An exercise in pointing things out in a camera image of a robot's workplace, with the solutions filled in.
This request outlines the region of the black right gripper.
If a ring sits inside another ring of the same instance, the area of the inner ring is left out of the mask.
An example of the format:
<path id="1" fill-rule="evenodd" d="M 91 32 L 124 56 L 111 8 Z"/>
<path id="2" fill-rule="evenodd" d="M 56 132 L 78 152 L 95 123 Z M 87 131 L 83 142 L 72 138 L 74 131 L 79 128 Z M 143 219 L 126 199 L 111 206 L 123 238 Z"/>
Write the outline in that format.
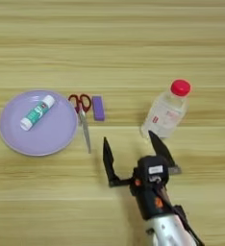
<path id="1" fill-rule="evenodd" d="M 174 167 L 175 161 L 163 141 L 152 131 L 149 131 L 148 134 L 155 153 L 159 156 L 163 156 L 167 160 L 170 168 Z M 168 169 L 163 165 L 156 166 L 154 173 L 150 172 L 151 167 L 135 167 L 131 178 L 121 180 L 114 172 L 113 153 L 106 138 L 104 138 L 103 143 L 103 162 L 109 186 L 128 185 L 131 194 L 137 200 L 139 211 L 144 220 L 158 216 L 166 216 L 168 214 L 182 214 L 182 207 L 179 205 L 172 206 L 162 193 L 162 189 L 165 188 L 169 180 Z"/>

